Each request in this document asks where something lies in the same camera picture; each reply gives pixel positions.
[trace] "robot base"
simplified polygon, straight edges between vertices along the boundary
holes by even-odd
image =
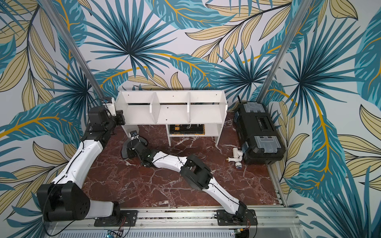
[[[248,210],[245,211],[245,216],[243,218],[243,222],[239,221],[233,221],[233,214],[227,213],[225,210],[217,210],[217,215],[215,215],[215,218],[218,220],[218,225],[220,226],[226,226],[226,225],[248,225],[246,218],[250,221],[250,225],[257,225],[257,216],[255,215],[255,211],[251,210],[249,212]]]
[[[119,203],[114,202],[112,215],[109,217],[101,217],[96,219],[94,227],[119,227],[122,224],[122,218],[126,217],[125,227],[134,227],[136,223],[137,210],[120,210]]]

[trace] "gray plastic panel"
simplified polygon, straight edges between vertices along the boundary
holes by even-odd
[[[255,136],[258,148],[264,148],[265,153],[277,153],[280,148],[278,137],[276,136]]]
[[[246,112],[265,112],[262,104],[259,104],[257,102],[248,102],[244,105]]]
[[[107,230],[65,230],[58,238],[104,238]],[[234,238],[234,231],[228,229],[131,229],[126,238]]]

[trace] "white shelf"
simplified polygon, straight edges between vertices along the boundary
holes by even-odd
[[[131,125],[166,125],[169,145],[171,137],[187,136],[217,137],[217,145],[227,102],[223,90],[119,91],[115,107],[123,110],[126,133]],[[204,124],[205,135],[169,135],[172,124]]]
[[[219,131],[217,124],[205,124],[205,135],[173,135],[169,134],[169,137],[210,137],[210,136],[219,136]]]

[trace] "black toolbox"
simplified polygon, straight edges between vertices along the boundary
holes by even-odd
[[[286,152],[270,115],[262,104],[240,103],[234,110],[234,124],[245,164],[273,164]]]

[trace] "book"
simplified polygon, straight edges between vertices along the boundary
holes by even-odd
[[[204,124],[175,124],[169,126],[171,135],[205,135]]]

